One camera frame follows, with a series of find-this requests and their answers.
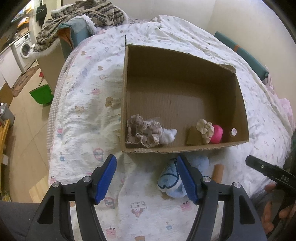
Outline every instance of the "brown cylinder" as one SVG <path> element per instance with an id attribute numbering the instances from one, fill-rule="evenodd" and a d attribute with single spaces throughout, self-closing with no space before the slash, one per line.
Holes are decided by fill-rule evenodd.
<path id="1" fill-rule="evenodd" d="M 212 179 L 216 183 L 221 183 L 222 182 L 223 171 L 224 171 L 224 165 L 217 164 L 217 165 L 214 166 L 214 170 L 213 170 L 213 173 L 212 173 Z"/>

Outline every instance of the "human hand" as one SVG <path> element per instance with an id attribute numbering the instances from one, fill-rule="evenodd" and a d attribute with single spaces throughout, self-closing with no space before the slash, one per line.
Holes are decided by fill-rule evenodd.
<path id="1" fill-rule="evenodd" d="M 264 187 L 264 190 L 270 193 L 272 190 L 274 190 L 275 186 L 276 186 L 276 183 L 268 184 Z M 295 211 L 296 211 L 296 204 L 290 205 L 279 212 L 279 218 L 288 219 L 287 220 L 287 223 L 288 223 L 293 217 Z M 272 224 L 271 221 L 272 220 L 271 220 L 271 201 L 270 201 L 265 205 L 263 215 L 261 217 L 261 223 L 266 234 L 270 233 L 274 229 L 274 225 Z"/>

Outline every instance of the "gray bin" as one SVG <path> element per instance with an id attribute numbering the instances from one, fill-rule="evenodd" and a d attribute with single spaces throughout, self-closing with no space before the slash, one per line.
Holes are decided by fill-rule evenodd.
<path id="1" fill-rule="evenodd" d="M 15 121 L 15 116 L 12 114 L 12 112 L 10 111 L 6 103 L 1 103 L 0 108 L 1 108 L 0 118 L 4 121 L 10 119 L 9 127 L 12 127 Z"/>

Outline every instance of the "bed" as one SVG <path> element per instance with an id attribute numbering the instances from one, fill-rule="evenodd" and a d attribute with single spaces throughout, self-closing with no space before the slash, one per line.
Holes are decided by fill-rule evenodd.
<path id="1" fill-rule="evenodd" d="M 219 64 L 233 65 L 243 94 L 250 141 L 205 151 L 224 164 L 222 183 L 240 182 L 249 196 L 269 179 L 245 165 L 254 155 L 283 166 L 290 151 L 292 127 L 279 100 L 266 89 L 250 66 L 208 32 L 173 16 L 101 30 L 77 46 L 60 73 L 48 122 L 49 183 L 77 182 L 114 154 L 118 167 L 96 211 L 107 240 L 186 240 L 198 206 L 187 198 L 160 193 L 156 181 L 176 154 L 124 154 L 120 150 L 122 74 L 128 44 L 190 53 Z M 71 203 L 75 240 L 81 240 L 75 204 Z M 213 240 L 222 217 L 219 205 Z"/>

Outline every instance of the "brown rug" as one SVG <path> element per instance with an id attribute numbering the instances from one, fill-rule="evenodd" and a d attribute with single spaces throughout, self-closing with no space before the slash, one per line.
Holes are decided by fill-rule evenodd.
<path id="1" fill-rule="evenodd" d="M 13 87 L 11 88 L 11 92 L 13 94 L 14 97 L 17 97 L 18 94 L 21 92 L 21 90 L 24 88 L 24 86 L 26 85 L 26 83 L 29 81 L 29 79 L 33 76 L 33 74 L 36 73 L 36 71 L 39 69 L 39 65 L 34 66 L 32 68 L 29 68 L 25 74 L 21 75 L 17 81 L 15 82 L 15 84 L 13 85 Z"/>

